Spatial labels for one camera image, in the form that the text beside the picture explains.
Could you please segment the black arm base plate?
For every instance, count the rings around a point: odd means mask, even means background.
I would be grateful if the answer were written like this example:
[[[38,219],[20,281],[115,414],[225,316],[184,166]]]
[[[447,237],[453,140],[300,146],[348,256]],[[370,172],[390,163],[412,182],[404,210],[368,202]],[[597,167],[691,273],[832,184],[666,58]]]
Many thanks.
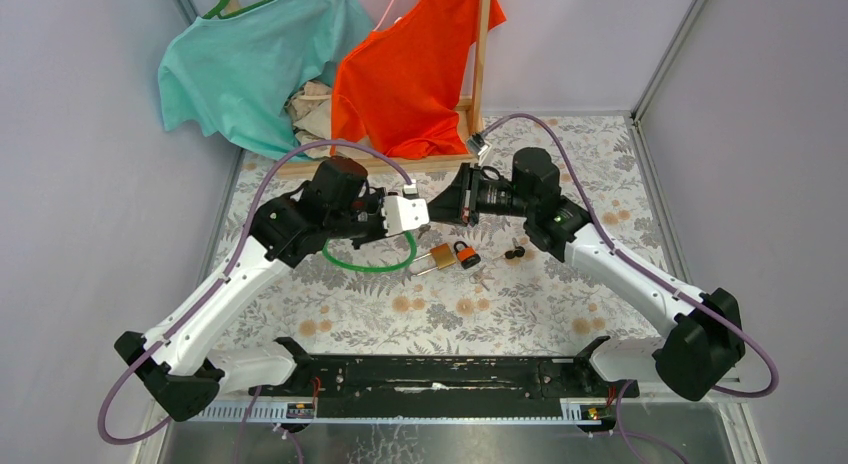
[[[313,355],[297,360],[285,383],[250,392],[327,403],[343,416],[550,416],[557,400],[606,405],[639,388],[606,380],[585,357]]]

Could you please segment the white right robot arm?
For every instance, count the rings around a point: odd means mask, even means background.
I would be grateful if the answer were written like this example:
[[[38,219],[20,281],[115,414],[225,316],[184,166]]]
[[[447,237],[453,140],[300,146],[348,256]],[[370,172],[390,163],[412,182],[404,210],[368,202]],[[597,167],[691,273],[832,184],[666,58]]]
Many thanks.
[[[510,177],[491,166],[464,163],[428,204],[431,220],[474,226],[483,214],[520,217],[530,242],[557,261],[598,280],[636,309],[656,339],[609,339],[573,370],[575,386],[597,396],[613,381],[665,384],[699,401],[741,360],[745,343],[737,299],[718,288],[706,293],[629,252],[579,204],[562,194],[560,170],[541,148],[523,148]]]

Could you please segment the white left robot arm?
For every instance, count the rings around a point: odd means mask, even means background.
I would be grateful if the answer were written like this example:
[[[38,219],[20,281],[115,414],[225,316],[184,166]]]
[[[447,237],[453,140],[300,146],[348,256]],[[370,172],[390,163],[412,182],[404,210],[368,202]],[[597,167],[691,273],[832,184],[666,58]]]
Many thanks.
[[[253,202],[236,246],[167,318],[144,333],[126,331],[114,348],[128,366],[110,389],[98,423],[121,386],[135,375],[169,421],[198,416],[222,394],[277,386],[296,395],[309,385],[307,354],[292,340],[231,351],[215,344],[274,282],[334,239],[356,246],[429,222],[425,200],[407,178],[399,192],[369,184],[359,163],[339,156],[312,179],[264,203]]]

